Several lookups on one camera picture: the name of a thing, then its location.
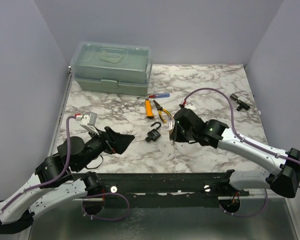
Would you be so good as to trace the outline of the brass padlock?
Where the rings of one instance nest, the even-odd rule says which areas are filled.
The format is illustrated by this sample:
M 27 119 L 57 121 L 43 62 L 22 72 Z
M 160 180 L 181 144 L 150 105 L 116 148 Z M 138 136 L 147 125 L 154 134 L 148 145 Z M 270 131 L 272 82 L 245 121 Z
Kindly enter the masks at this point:
M 172 140 L 172 133 L 174 131 L 174 122 L 173 119 L 171 117 L 168 118 L 168 136 L 169 136 L 169 140 Z

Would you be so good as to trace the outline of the black-headed key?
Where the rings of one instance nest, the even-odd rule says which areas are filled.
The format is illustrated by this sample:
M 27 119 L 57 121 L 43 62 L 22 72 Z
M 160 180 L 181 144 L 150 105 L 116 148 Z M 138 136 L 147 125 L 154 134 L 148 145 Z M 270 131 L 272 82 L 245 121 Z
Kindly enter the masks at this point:
M 146 137 L 146 138 L 145 138 L 145 141 L 146 141 L 147 143 L 149 143 L 149 142 L 151 141 L 151 138 L 150 138 L 150 137 Z

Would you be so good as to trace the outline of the black padlock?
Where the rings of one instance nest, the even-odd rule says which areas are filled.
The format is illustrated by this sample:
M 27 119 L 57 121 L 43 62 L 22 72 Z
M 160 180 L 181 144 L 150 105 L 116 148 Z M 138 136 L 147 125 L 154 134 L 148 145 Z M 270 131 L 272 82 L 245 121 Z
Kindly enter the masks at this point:
M 153 127 L 155 125 L 158 125 L 158 126 L 153 128 L 152 130 L 150 130 L 147 133 L 147 137 L 149 137 L 151 139 L 150 142 L 156 142 L 161 137 L 161 134 L 159 133 L 158 129 L 162 126 L 162 124 L 157 121 L 157 122 L 154 122 L 153 124 L 151 124 L 150 126 Z

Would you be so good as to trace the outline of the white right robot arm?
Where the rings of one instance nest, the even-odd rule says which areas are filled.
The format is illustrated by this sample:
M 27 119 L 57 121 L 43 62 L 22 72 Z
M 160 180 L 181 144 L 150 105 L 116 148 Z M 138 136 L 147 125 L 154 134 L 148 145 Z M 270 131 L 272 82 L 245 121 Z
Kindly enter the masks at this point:
M 191 109 L 181 108 L 174 116 L 169 138 L 177 143 L 198 143 L 241 156 L 261 170 L 237 171 L 220 183 L 220 191 L 231 196 L 237 190 L 269 189 L 285 198 L 294 198 L 300 184 L 300 151 L 278 149 L 235 134 L 227 124 L 203 121 Z

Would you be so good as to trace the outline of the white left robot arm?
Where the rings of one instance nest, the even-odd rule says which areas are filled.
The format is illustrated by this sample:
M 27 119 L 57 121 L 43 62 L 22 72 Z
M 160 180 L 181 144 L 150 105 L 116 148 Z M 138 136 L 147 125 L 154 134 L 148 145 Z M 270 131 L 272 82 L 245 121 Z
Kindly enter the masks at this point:
M 47 157 L 30 179 L 11 197 L 0 201 L 0 234 L 16 234 L 29 228 L 36 217 L 64 202 L 78 198 L 102 198 L 106 192 L 97 173 L 89 171 L 75 179 L 75 173 L 101 153 L 123 154 L 135 139 L 105 127 L 90 133 L 90 140 L 67 136 L 57 153 Z

